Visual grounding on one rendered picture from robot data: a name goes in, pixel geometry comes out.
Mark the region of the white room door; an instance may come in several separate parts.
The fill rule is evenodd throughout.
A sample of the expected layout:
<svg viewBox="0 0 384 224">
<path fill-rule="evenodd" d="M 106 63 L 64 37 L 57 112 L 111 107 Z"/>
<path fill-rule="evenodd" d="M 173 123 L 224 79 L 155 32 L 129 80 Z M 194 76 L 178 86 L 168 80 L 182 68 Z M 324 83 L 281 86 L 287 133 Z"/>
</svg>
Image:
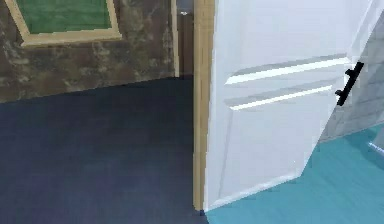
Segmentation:
<svg viewBox="0 0 384 224">
<path fill-rule="evenodd" d="M 383 96 L 384 0 L 215 0 L 204 210 L 300 177 L 317 143 L 381 122 Z"/>
</svg>

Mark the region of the green picture in wooden frame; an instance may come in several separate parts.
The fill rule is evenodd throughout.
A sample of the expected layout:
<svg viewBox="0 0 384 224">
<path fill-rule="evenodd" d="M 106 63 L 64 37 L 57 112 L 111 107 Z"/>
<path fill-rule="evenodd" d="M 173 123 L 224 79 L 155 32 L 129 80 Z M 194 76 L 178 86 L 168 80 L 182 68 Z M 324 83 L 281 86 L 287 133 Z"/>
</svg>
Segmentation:
<svg viewBox="0 0 384 224">
<path fill-rule="evenodd" d="M 22 47 L 121 40 L 113 0 L 3 0 Z"/>
</svg>

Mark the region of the light wooden door frame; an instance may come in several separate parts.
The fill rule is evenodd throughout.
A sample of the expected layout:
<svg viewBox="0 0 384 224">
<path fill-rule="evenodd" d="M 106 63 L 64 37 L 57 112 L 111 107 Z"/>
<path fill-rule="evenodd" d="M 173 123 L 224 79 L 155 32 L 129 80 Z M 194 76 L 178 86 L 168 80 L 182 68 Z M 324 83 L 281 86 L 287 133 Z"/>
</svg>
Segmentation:
<svg viewBox="0 0 384 224">
<path fill-rule="evenodd" d="M 204 210 L 215 0 L 194 0 L 193 205 Z"/>
</svg>

